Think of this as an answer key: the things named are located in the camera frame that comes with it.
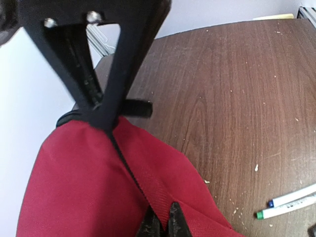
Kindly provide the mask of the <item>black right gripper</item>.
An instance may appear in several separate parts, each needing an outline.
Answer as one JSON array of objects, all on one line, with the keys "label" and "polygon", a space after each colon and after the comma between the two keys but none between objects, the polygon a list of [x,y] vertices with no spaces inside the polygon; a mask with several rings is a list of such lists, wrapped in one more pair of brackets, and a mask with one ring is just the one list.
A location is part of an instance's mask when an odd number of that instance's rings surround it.
[{"label": "black right gripper", "polygon": [[127,99],[153,40],[171,8],[169,0],[2,0],[0,43],[20,27],[57,73],[89,121],[99,105],[99,82],[86,35],[88,24],[118,24],[120,36],[93,126],[111,130],[121,115],[149,118],[151,102]]}]

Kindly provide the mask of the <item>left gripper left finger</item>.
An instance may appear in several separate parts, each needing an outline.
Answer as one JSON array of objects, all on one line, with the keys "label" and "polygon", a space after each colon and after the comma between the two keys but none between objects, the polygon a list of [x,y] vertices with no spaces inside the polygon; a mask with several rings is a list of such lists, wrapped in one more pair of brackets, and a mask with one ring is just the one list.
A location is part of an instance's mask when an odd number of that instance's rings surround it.
[{"label": "left gripper left finger", "polygon": [[149,206],[143,221],[136,233],[136,237],[162,237],[163,230],[160,220]]}]

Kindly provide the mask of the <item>red student backpack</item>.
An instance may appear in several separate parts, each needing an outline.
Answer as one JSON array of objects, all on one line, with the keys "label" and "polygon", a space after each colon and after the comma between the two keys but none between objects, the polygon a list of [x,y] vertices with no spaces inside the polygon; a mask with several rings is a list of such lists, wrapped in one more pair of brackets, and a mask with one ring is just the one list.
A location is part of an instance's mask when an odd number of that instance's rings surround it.
[{"label": "red student backpack", "polygon": [[166,237],[180,204],[190,237],[236,237],[188,158],[119,116],[112,134],[63,115],[24,194],[19,237],[135,237],[150,206]]}]

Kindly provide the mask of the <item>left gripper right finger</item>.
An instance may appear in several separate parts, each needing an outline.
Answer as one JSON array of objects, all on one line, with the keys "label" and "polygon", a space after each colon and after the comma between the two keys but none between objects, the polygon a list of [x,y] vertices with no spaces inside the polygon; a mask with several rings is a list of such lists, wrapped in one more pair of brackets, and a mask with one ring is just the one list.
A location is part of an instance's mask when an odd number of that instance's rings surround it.
[{"label": "left gripper right finger", "polygon": [[173,202],[170,207],[166,236],[167,237],[189,237],[190,236],[190,229],[186,222],[184,213],[180,207],[180,204],[177,202]]}]

